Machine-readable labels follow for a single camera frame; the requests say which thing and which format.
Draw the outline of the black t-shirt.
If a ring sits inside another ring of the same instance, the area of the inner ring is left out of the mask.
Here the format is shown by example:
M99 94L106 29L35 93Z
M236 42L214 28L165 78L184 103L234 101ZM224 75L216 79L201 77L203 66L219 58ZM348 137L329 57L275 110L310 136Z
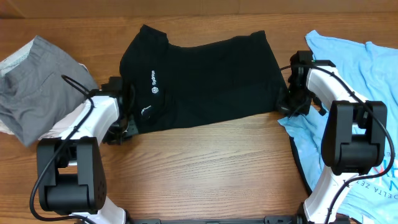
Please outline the black t-shirt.
M179 47L142 26L119 72L135 89L141 134L191 128L277 109L287 91L264 31L197 47Z

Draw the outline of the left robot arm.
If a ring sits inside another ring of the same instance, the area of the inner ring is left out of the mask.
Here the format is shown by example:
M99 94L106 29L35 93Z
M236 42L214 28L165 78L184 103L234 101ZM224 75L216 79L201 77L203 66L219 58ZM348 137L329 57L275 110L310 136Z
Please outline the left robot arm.
M30 212L44 222L132 223L107 195L100 144L121 144L133 135L135 89L122 77L91 90L66 75L62 79L85 97L83 111L58 137L39 141Z

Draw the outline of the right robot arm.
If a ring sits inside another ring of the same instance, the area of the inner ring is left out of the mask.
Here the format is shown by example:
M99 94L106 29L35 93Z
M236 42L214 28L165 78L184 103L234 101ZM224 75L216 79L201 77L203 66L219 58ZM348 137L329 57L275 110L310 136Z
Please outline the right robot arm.
M291 56L289 88L281 92L277 108L289 118L306 115L311 104L328 113L322 137L324 169L314 191L300 204L295 215L265 217L265 223L349 223L337 217L350 185L371 178L369 171L379 166L386 144L392 144L386 129L387 107L370 101L339 76L329 60L315 60L309 50Z

